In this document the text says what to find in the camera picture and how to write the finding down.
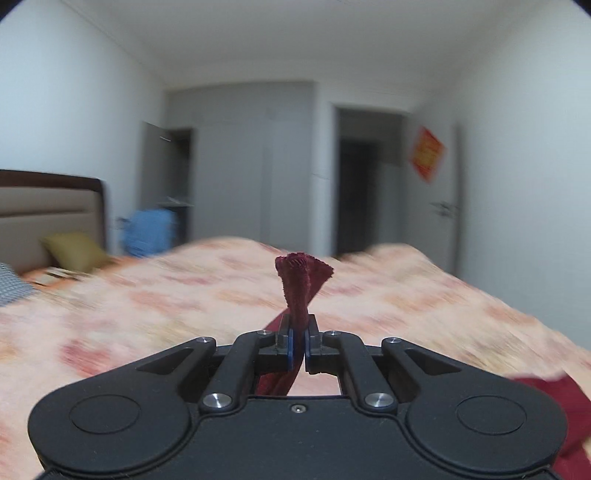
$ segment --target pink floral blanket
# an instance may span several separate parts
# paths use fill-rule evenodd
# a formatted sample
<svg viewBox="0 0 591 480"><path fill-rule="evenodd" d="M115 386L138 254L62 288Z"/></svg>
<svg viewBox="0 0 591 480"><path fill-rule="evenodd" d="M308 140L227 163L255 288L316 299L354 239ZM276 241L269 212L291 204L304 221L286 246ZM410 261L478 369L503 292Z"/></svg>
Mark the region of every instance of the pink floral blanket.
<svg viewBox="0 0 591 480"><path fill-rule="evenodd" d="M41 470L27 417L45 394L200 335L218 344L266 325L284 307L278 250L215 238L0 309L0 479ZM589 394L591 354L537 319L447 275L406 245L342 261L310 304L321 330L367 344L399 336L501 375L570 374ZM291 394L338 393L300 374Z"/></svg>

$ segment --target headboard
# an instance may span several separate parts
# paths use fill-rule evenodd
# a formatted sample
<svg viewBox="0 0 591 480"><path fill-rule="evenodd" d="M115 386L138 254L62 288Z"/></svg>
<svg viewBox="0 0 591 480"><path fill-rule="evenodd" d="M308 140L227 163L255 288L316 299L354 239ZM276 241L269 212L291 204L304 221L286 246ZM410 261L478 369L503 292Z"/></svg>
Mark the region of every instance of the headboard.
<svg viewBox="0 0 591 480"><path fill-rule="evenodd" d="M106 246L103 182L88 177L0 170L0 262L18 273L49 267L40 239L85 232Z"/></svg>

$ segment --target ceiling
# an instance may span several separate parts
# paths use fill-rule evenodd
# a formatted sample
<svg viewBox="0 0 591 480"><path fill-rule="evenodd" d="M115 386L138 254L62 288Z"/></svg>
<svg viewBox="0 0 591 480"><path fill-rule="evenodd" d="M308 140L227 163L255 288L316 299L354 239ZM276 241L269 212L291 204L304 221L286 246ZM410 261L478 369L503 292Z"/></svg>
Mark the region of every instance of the ceiling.
<svg viewBox="0 0 591 480"><path fill-rule="evenodd" d="M541 0L63 1L170 87L258 75L433 90Z"/></svg>

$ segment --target red cloth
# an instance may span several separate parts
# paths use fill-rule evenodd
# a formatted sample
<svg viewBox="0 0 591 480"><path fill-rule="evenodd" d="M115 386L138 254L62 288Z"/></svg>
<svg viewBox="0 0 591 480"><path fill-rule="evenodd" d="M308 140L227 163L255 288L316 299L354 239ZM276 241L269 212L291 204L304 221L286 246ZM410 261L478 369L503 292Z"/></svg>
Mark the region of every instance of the red cloth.
<svg viewBox="0 0 591 480"><path fill-rule="evenodd" d="M591 436L591 400L568 375L558 380L515 378L514 380L546 392L563 408L569 431L560 449L554 469L564 480L591 479L591 462L583 442Z"/></svg>
<svg viewBox="0 0 591 480"><path fill-rule="evenodd" d="M275 268L283 280L287 308L266 330L279 330L285 313L291 315L294 329L294 368L290 372L263 375L256 386L257 395L287 395L304 359L303 335L308 327L308 304L333 274L333 268L311 255L299 252L275 259Z"/></svg>

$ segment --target cushion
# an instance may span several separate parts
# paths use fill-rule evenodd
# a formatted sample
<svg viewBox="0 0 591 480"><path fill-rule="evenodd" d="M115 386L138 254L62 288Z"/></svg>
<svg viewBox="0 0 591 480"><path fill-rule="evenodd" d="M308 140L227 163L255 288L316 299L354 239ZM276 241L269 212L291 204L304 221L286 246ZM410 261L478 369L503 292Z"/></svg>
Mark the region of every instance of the cushion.
<svg viewBox="0 0 591 480"><path fill-rule="evenodd" d="M109 255L83 232L54 233L41 239L41 243L66 270L90 273L111 261Z"/></svg>
<svg viewBox="0 0 591 480"><path fill-rule="evenodd" d="M0 307L7 303L28 297L35 289L23 282L10 265L0 263Z"/></svg>

